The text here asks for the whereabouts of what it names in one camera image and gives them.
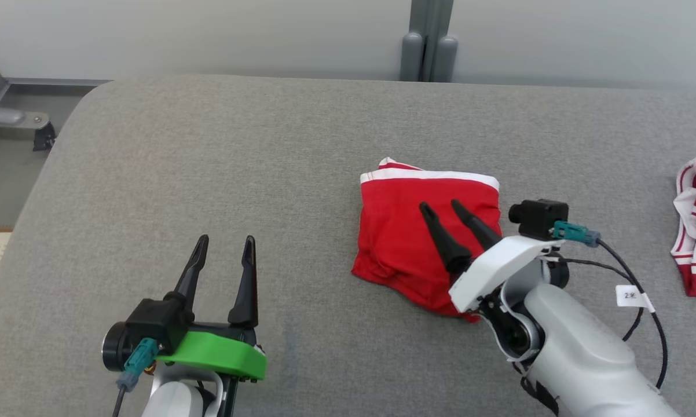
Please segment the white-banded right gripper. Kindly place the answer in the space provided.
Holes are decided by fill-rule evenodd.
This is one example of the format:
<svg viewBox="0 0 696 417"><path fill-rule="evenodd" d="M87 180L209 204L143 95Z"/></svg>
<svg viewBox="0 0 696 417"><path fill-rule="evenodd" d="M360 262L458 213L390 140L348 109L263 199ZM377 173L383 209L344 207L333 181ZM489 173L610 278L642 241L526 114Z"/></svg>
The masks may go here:
<svg viewBox="0 0 696 417"><path fill-rule="evenodd" d="M485 251L471 263L470 250L449 234L428 203L420 203L444 269L450 276L461 275L449 289L452 304L459 312L483 317L508 361L533 358L542 348L543 338L536 320L528 314L525 298L534 288L550 283L545 263L562 241L523 236L502 239L460 201L452 200L451 206Z"/></svg>

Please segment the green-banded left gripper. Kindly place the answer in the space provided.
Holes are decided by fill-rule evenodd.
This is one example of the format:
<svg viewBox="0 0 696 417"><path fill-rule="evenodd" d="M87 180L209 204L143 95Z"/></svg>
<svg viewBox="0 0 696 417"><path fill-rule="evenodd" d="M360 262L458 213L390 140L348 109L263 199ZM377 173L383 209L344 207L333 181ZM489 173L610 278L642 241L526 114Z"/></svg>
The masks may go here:
<svg viewBox="0 0 696 417"><path fill-rule="evenodd" d="M184 323L194 322L193 303L198 277L207 260L210 237L200 235L173 291L164 300L178 302ZM154 417L233 417L237 388L242 382L260 382L267 358L257 342L259 324L257 248L248 235L240 263L239 291L227 320L244 328L240 335L223 330L189 331L170 356L158 354L154 372Z"/></svg>

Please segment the red shorts white trim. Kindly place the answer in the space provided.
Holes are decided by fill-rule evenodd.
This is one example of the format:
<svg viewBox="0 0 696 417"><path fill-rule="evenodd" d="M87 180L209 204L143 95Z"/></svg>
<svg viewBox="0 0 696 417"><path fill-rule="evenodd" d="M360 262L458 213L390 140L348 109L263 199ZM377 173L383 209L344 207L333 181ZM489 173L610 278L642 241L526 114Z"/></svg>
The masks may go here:
<svg viewBox="0 0 696 417"><path fill-rule="evenodd" d="M498 180L459 171L432 171L383 158L360 176L363 207L353 275L392 288L429 312L459 319L448 294L450 280L420 213L428 203L439 222L473 256L482 253L451 201L457 200L501 233Z"/></svg>

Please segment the black caster wheel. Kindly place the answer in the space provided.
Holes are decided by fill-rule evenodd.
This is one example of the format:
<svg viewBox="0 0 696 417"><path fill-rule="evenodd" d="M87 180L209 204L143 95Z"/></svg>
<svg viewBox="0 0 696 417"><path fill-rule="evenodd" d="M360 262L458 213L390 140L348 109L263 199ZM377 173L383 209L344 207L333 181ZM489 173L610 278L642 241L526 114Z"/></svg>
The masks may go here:
<svg viewBox="0 0 696 417"><path fill-rule="evenodd" d="M36 129L33 140L33 152L52 150L57 134L51 122L41 129Z"/></svg>

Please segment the grey cylindrical post foot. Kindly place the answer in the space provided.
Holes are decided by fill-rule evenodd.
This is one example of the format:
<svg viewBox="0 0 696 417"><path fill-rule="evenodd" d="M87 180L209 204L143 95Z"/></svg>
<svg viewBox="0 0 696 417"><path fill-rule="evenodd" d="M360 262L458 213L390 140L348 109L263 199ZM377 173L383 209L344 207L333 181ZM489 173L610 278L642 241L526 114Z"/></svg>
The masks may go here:
<svg viewBox="0 0 696 417"><path fill-rule="evenodd" d="M441 37L435 48L433 82L449 83L456 64L457 39L451 35Z"/></svg>
<svg viewBox="0 0 696 417"><path fill-rule="evenodd" d="M424 37L419 32L407 32L402 37L400 80L418 82L424 61Z"/></svg>

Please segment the grey partition post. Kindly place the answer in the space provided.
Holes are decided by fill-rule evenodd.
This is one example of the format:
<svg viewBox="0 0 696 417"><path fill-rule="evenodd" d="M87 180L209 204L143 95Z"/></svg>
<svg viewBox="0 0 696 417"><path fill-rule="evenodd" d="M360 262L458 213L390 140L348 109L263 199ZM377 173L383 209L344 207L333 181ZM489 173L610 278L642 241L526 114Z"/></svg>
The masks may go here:
<svg viewBox="0 0 696 417"><path fill-rule="evenodd" d="M438 40L449 35L454 0L412 0L408 32L424 37L424 61L419 82L433 82L435 48Z"/></svg>

